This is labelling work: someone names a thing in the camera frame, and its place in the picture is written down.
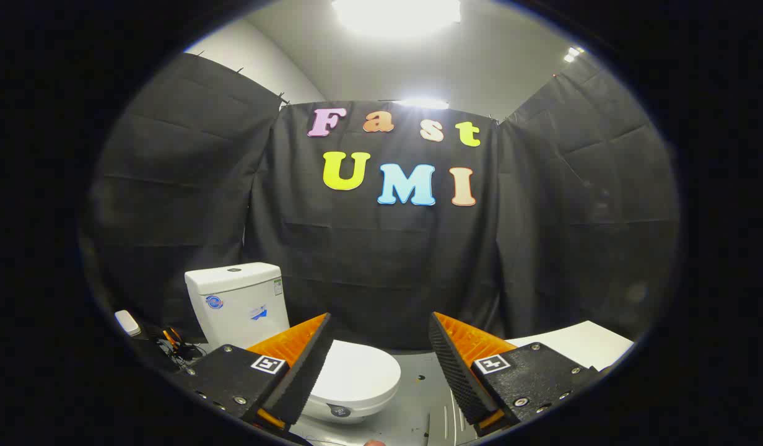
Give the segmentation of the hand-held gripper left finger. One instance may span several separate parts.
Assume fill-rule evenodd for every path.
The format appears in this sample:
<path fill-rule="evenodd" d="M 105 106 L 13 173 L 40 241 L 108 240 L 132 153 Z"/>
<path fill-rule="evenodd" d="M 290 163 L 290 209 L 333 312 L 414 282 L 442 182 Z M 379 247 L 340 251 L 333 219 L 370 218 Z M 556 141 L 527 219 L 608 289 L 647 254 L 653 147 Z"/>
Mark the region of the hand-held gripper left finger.
<path fill-rule="evenodd" d="M 331 314 L 323 313 L 250 348 L 214 348 L 171 380 L 245 423 L 289 432 L 303 413 L 333 341 Z"/>

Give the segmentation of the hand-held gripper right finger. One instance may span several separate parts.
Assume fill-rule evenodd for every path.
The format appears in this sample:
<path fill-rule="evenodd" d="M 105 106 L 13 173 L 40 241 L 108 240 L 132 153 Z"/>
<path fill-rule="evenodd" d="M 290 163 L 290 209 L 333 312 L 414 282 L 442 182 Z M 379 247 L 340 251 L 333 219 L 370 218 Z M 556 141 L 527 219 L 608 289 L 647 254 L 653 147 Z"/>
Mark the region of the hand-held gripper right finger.
<path fill-rule="evenodd" d="M 540 417 L 589 387 L 599 373 L 546 344 L 515 346 L 439 312 L 430 314 L 429 339 L 478 437 Z"/>

